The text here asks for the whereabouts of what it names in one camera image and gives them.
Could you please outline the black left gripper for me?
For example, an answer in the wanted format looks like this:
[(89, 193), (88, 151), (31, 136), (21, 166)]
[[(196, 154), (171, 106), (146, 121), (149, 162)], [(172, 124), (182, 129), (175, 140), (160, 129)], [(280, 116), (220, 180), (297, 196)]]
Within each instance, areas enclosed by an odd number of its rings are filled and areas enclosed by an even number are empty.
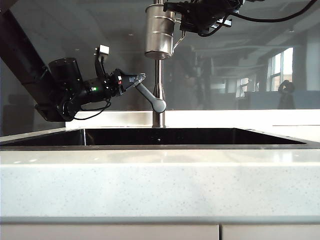
[(90, 102), (100, 102), (119, 94), (124, 94), (129, 88), (135, 87), (140, 80), (144, 80), (145, 78), (145, 73), (138, 75), (125, 74), (122, 70), (116, 68), (113, 72), (107, 73), (104, 76), (85, 80), (84, 88)]

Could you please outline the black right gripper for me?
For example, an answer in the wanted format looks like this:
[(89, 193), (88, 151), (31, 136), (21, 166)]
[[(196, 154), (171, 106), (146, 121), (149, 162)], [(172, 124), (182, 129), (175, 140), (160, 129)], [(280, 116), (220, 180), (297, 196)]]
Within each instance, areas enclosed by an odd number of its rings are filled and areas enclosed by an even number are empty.
[(196, 33), (200, 37), (209, 37), (221, 28), (219, 25), (214, 30), (210, 30), (217, 21), (225, 21), (229, 12), (238, 13), (244, 3), (243, 0), (166, 1), (163, 4), (163, 11), (182, 13), (179, 27), (181, 31)]

